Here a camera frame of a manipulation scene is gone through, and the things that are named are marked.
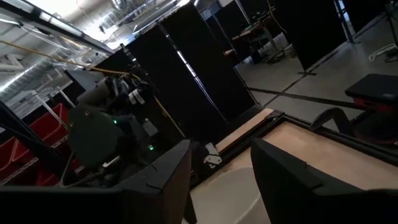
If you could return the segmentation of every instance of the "black curtain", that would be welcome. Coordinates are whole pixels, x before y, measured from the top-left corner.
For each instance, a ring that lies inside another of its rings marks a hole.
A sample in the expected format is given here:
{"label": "black curtain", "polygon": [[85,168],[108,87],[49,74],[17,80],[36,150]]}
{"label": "black curtain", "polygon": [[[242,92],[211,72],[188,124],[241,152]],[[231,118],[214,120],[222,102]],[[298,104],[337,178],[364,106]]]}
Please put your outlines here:
{"label": "black curtain", "polygon": [[343,0],[355,32],[359,32],[384,10],[382,0]]}
{"label": "black curtain", "polygon": [[163,102],[188,138],[217,141],[225,126],[177,51],[158,26],[126,46],[149,74]]}
{"label": "black curtain", "polygon": [[304,70],[346,40],[334,0],[278,0],[275,7]]}
{"label": "black curtain", "polygon": [[193,4],[182,7],[161,24],[228,121],[255,105]]}
{"label": "black curtain", "polygon": [[267,0],[240,0],[239,2],[241,3],[243,10],[245,11],[251,22],[255,22],[255,20],[253,20],[252,18],[257,13],[263,14],[266,13],[269,9]]}
{"label": "black curtain", "polygon": [[215,16],[230,39],[239,35],[249,25],[235,1],[220,9]]}
{"label": "black curtain", "polygon": [[223,31],[221,30],[221,27],[218,25],[216,19],[214,16],[209,17],[206,20],[207,25],[209,26],[211,32],[213,33],[214,37],[220,44],[221,48],[224,51],[231,50],[232,46],[229,43],[227,37],[224,35]]}

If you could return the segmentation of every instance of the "metal ceiling duct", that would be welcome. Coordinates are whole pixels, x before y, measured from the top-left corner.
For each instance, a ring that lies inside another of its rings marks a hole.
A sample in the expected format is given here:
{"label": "metal ceiling duct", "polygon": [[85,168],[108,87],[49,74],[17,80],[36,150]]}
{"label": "metal ceiling duct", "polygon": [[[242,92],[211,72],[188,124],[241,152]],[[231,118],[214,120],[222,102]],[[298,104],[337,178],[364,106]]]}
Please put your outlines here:
{"label": "metal ceiling duct", "polygon": [[[84,9],[83,15],[76,18],[75,21],[72,21],[72,24],[77,28],[82,30],[83,32],[91,35],[100,34],[99,39],[104,37],[106,40],[107,30],[112,30],[115,28],[115,25],[121,24],[125,19],[131,19],[131,17],[135,17],[133,20],[133,24],[125,25],[121,27],[121,32],[123,35],[112,35],[114,38],[128,38],[129,35],[132,35],[133,31],[130,29],[131,26],[139,26],[145,27],[148,23],[152,22],[151,19],[155,19],[159,17],[161,14],[167,12],[171,6],[175,5],[176,0],[127,0],[121,1],[121,3],[126,2],[127,6],[124,10],[117,10],[118,7],[115,7],[113,1],[106,1],[100,4],[98,7],[94,9]],[[43,44],[39,47],[40,51],[55,57],[70,59],[77,55],[76,50],[66,50],[65,48],[56,47],[50,44]],[[95,57],[96,52],[91,51],[88,52],[84,58]],[[103,60],[102,58],[93,58],[94,61]],[[0,92],[0,99],[3,101],[7,101],[11,99],[13,96],[17,95],[21,90],[28,89],[26,88],[29,85],[29,89],[35,89],[40,85],[40,80],[42,77],[46,76],[48,73],[52,73],[52,70],[55,68],[54,61],[50,60],[46,57],[41,57],[35,54],[31,54],[26,57],[22,64],[25,66],[25,70],[21,73],[15,75],[13,78],[19,77],[15,82],[10,84],[4,91]],[[12,80],[12,78],[6,80],[1,85]]]}

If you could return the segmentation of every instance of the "fluorescent light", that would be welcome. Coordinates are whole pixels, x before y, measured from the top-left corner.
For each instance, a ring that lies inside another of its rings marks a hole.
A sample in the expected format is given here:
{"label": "fluorescent light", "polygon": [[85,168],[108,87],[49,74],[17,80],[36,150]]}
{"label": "fluorescent light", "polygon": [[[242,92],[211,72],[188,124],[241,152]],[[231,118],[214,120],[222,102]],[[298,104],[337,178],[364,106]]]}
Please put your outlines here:
{"label": "fluorescent light", "polygon": [[34,66],[28,68],[27,70],[21,72],[20,74],[18,74],[17,76],[15,76],[11,80],[9,80],[6,84],[4,84],[3,86],[0,87],[0,92],[4,91],[7,87],[9,87],[11,84],[13,84],[18,78],[22,77],[23,75],[25,75],[27,72],[29,72],[33,68],[34,68]]}
{"label": "fluorescent light", "polygon": [[114,49],[117,49],[120,46],[121,43],[122,43],[121,41],[115,41],[115,42],[107,43],[106,45],[110,49],[114,50]]}
{"label": "fluorescent light", "polygon": [[55,25],[55,26],[57,26],[57,27],[59,27],[59,28],[61,28],[61,29],[64,29],[64,30],[68,31],[69,33],[75,34],[76,36],[80,37],[83,34],[78,29],[76,29],[76,28],[74,28],[74,27],[62,22],[61,20],[59,20],[59,19],[57,19],[55,17],[53,17],[51,19],[50,23]]}
{"label": "fluorescent light", "polygon": [[51,15],[57,13],[62,18],[67,18],[69,16],[72,16],[74,13],[79,11],[79,5],[76,3],[75,0],[57,0],[57,1],[25,0],[25,1],[29,1],[31,4],[44,10],[45,12],[48,12]]}
{"label": "fluorescent light", "polygon": [[186,4],[188,4],[190,2],[190,0],[181,0],[177,3],[178,7],[184,6]]}
{"label": "fluorescent light", "polygon": [[18,22],[16,22],[16,21],[9,21],[9,20],[7,20],[7,19],[1,19],[1,18],[0,18],[0,21],[1,21],[1,22],[5,22],[5,23],[8,23],[8,24],[19,25]]}
{"label": "fluorescent light", "polygon": [[30,4],[27,4],[26,2],[23,2],[21,0],[3,0],[4,2],[13,5],[19,9],[22,9],[25,12],[31,13],[33,12],[34,7],[31,6]]}
{"label": "fluorescent light", "polygon": [[46,22],[50,22],[51,24],[57,26],[58,28],[61,28],[63,30],[68,31],[71,34],[75,34],[77,36],[81,36],[83,33],[81,31],[79,31],[78,29],[62,22],[61,20],[57,19],[56,17],[51,16],[50,14],[47,14],[45,12],[40,13],[39,16],[40,19],[46,21]]}
{"label": "fluorescent light", "polygon": [[42,13],[40,13],[39,18],[44,20],[44,21],[46,21],[46,22],[49,22],[51,20],[52,16],[50,14],[42,12]]}
{"label": "fluorescent light", "polygon": [[184,64],[187,63],[187,61],[185,60],[185,58],[182,56],[181,51],[177,51],[178,56],[180,56],[180,59],[184,62]]}

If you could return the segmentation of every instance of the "gray floor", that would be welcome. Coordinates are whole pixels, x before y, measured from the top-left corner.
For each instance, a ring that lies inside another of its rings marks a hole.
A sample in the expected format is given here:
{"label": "gray floor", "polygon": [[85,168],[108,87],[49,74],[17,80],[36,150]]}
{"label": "gray floor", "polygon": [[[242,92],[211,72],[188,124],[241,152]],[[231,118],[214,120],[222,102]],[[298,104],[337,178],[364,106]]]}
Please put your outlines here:
{"label": "gray floor", "polygon": [[[374,27],[356,38],[356,41],[360,44],[342,44],[331,59],[315,69],[316,76],[306,76],[294,85],[292,84],[302,77],[297,74],[302,71],[298,58],[286,58],[273,65],[265,63],[240,64],[237,66],[237,70],[248,87],[352,102],[352,99],[345,95],[345,90],[367,74],[398,75],[398,62],[384,63],[385,55],[378,57],[373,63],[369,61],[370,54],[394,42],[389,24],[385,19],[381,19]],[[322,111],[334,107],[284,96],[275,98],[276,95],[256,91],[252,91],[252,93],[260,104],[285,111],[307,121],[312,121]],[[342,109],[349,119],[362,112],[349,108]],[[332,123],[325,126],[336,129]]]}

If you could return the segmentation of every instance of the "black bracket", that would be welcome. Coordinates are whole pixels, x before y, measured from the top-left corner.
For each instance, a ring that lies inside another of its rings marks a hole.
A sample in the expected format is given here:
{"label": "black bracket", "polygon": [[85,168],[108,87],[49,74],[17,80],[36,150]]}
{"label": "black bracket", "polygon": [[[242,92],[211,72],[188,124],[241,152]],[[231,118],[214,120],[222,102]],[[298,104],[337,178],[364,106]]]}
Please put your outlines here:
{"label": "black bracket", "polygon": [[317,75],[316,73],[307,72],[307,71],[304,71],[304,72],[297,72],[297,74],[299,74],[299,75]]}
{"label": "black bracket", "polygon": [[315,120],[311,124],[310,127],[311,131],[316,131],[320,129],[323,126],[323,124],[325,124],[331,119],[333,119],[333,121],[336,123],[340,133],[351,137],[355,137],[355,133],[352,129],[351,123],[347,118],[347,115],[340,108],[327,109],[319,116],[317,116],[317,118],[315,118]]}
{"label": "black bracket", "polygon": [[264,118],[264,120],[279,118],[279,117],[281,117],[283,114],[285,114],[283,111],[274,110],[272,113],[270,113],[269,115],[267,115],[267,116]]}

